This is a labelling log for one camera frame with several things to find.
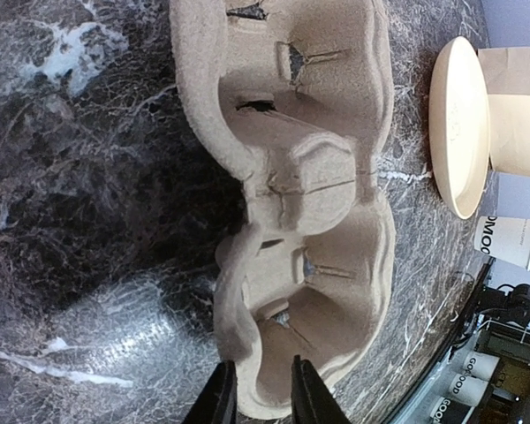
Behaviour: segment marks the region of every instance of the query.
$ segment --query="white wall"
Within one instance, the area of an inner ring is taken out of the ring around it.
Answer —
[[[530,46],[530,0],[482,0],[491,47]],[[530,178],[501,174],[498,215],[530,218]],[[530,284],[530,272],[498,261],[494,286]]]

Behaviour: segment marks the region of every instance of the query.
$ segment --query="beige paper bag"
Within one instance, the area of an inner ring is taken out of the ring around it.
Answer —
[[[481,49],[494,170],[530,177],[530,48]]]

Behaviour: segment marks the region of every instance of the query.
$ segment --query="beige oval dish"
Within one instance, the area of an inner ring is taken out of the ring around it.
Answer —
[[[429,135],[435,181],[460,218],[477,209],[490,150],[488,97],[477,54],[464,37],[449,42],[435,62]]]

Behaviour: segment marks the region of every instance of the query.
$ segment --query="white paper cup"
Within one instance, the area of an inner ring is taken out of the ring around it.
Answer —
[[[469,406],[478,406],[487,391],[488,382],[470,375],[456,374],[450,385],[453,400]]]
[[[528,269],[530,219],[482,216],[473,240],[476,250]]]
[[[486,353],[471,352],[463,363],[463,369],[469,375],[490,382],[500,358]]]
[[[440,397],[430,414],[435,424],[465,424],[475,408]]]

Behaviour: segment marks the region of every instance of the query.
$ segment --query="black marble countertop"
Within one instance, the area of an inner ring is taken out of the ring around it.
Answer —
[[[440,48],[487,45],[481,1],[387,4],[379,177],[397,254],[382,333],[336,387],[354,423],[404,395],[486,259],[474,219],[439,198],[427,120]],[[0,2],[0,424],[179,423],[218,361],[214,250],[243,202],[185,120],[167,14],[164,0]]]

